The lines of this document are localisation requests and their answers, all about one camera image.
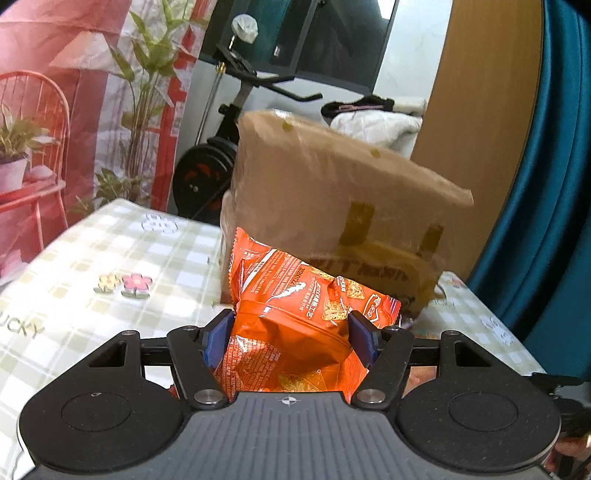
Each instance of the tortilla chip image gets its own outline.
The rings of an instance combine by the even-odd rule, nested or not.
[[[365,295],[363,295],[363,287],[361,284],[353,280],[347,280],[347,296],[350,299],[364,300]]]
[[[298,375],[290,374],[288,372],[280,372],[278,374],[279,385],[284,392],[320,392],[318,387],[315,387],[311,382]]]
[[[323,320],[346,320],[347,312],[339,301],[327,300],[324,302]]]
[[[333,281],[335,279],[332,275],[328,275],[328,273],[324,273],[322,270],[318,270],[314,267],[310,267],[310,273],[316,275],[317,277],[324,278],[328,281]]]

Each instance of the metal screw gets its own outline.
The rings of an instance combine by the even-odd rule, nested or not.
[[[195,393],[193,398],[202,405],[215,405],[223,400],[223,393],[212,388],[205,388]]]
[[[376,388],[366,388],[357,393],[357,399],[363,403],[382,403],[386,400],[386,394]]]

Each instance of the white flower pot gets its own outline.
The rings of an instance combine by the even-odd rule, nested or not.
[[[26,168],[26,158],[0,165],[0,193],[13,192],[14,190],[20,189]]]

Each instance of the chip bag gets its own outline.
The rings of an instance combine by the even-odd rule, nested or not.
[[[237,391],[342,391],[347,401],[367,373],[349,344],[347,315],[394,324],[400,302],[330,275],[250,238],[238,228],[229,269],[236,312],[216,378]]]

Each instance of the plaid tablecloth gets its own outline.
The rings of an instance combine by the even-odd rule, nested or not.
[[[0,478],[22,473],[17,421],[35,392],[122,330],[159,337],[215,316],[220,239],[218,228],[117,200],[62,234],[0,294]],[[101,275],[132,273],[152,279],[148,298],[122,286],[101,291]],[[541,371],[455,275],[440,285],[447,298],[423,311],[417,334],[460,330],[520,374]],[[147,376],[167,387],[163,369]]]

